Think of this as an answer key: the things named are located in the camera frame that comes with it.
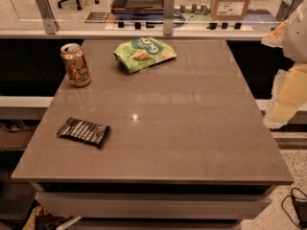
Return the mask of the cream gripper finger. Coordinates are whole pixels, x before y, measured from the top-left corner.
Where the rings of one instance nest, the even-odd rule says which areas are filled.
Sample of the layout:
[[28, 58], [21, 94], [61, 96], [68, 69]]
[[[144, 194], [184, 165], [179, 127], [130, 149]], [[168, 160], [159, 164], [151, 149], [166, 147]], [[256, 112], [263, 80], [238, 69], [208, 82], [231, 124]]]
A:
[[296, 62], [288, 71], [279, 69], [263, 120], [265, 127], [277, 129], [285, 126], [306, 102], [307, 64]]
[[262, 38], [261, 43], [263, 45], [273, 47], [273, 48], [282, 48], [283, 47], [283, 36], [285, 33], [285, 28], [287, 25], [287, 20], [280, 23], [272, 32], [267, 34]]

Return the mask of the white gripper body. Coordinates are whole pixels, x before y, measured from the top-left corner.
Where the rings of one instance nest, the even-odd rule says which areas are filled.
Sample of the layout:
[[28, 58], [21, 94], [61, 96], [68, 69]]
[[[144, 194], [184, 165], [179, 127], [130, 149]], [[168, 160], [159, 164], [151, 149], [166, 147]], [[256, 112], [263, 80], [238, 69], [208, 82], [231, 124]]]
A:
[[307, 62], [307, 0], [303, 0], [286, 23], [283, 54], [292, 61]]

